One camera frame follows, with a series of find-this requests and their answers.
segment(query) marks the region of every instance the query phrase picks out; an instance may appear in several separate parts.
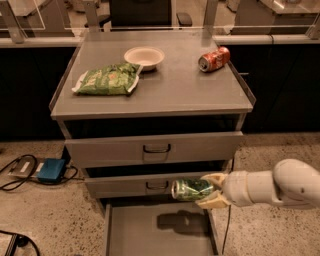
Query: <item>drawer handle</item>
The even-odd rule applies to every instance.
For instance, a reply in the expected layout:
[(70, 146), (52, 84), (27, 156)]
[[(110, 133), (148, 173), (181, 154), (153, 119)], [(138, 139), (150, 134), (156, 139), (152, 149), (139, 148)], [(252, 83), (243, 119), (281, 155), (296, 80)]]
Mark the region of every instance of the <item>drawer handle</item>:
[(147, 149), (146, 145), (143, 145), (143, 152), (151, 153), (151, 154), (159, 154), (159, 153), (167, 153), (171, 150), (171, 144), (168, 144), (167, 148), (165, 149)]
[(147, 189), (150, 189), (150, 190), (167, 189), (167, 188), (169, 187), (169, 182), (166, 181), (166, 184), (165, 184), (165, 185), (159, 186), (159, 187), (150, 187), (150, 186), (149, 186), (149, 182), (146, 182), (146, 187), (147, 187)]

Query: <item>chair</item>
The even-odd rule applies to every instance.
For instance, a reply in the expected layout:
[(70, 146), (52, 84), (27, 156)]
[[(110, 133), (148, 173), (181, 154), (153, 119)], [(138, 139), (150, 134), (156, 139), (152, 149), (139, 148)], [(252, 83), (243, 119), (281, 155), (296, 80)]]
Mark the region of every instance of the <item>chair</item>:
[(111, 22), (112, 30), (121, 27), (168, 28), (175, 25), (191, 27), (192, 20), (187, 13), (173, 15), (175, 6), (172, 0), (109, 0), (110, 15), (98, 16), (99, 26)]

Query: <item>white bowl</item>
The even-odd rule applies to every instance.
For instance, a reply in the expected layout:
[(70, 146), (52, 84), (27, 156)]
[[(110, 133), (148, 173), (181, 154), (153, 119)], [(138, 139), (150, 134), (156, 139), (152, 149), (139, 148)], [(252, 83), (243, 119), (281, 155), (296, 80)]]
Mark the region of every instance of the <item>white bowl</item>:
[(164, 53), (155, 47), (135, 47), (124, 54), (124, 59), (143, 66), (142, 71), (153, 70), (164, 59)]

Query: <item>terrazzo floor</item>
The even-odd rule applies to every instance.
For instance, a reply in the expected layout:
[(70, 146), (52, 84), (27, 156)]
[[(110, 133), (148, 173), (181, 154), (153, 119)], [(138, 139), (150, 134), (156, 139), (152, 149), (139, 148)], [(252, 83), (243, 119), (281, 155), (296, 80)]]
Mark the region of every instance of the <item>terrazzo floor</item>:
[[(63, 141), (1, 142), (0, 168), (23, 154), (59, 158), (62, 149)], [(320, 133), (250, 134), (236, 152), (235, 171), (270, 170), (285, 158), (320, 170), (319, 152)], [(0, 185), (11, 180), (7, 170), (0, 174)], [(54, 187), (26, 183), (14, 192), (0, 191), (0, 209), (0, 229), (29, 236), (43, 256), (101, 255), (104, 218), (82, 180)], [(320, 209), (268, 205), (231, 209), (224, 255), (320, 255)], [(221, 245), (228, 211), (212, 213)], [(20, 252), (35, 255), (30, 245)]]

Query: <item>red soda can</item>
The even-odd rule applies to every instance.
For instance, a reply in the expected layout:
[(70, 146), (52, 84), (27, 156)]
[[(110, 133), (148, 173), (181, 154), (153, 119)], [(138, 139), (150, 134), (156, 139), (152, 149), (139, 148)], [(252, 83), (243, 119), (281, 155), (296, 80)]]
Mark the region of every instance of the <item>red soda can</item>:
[(203, 72), (212, 72), (224, 66), (230, 60), (230, 52), (226, 47), (219, 47), (214, 52), (203, 54), (199, 61), (199, 68)]

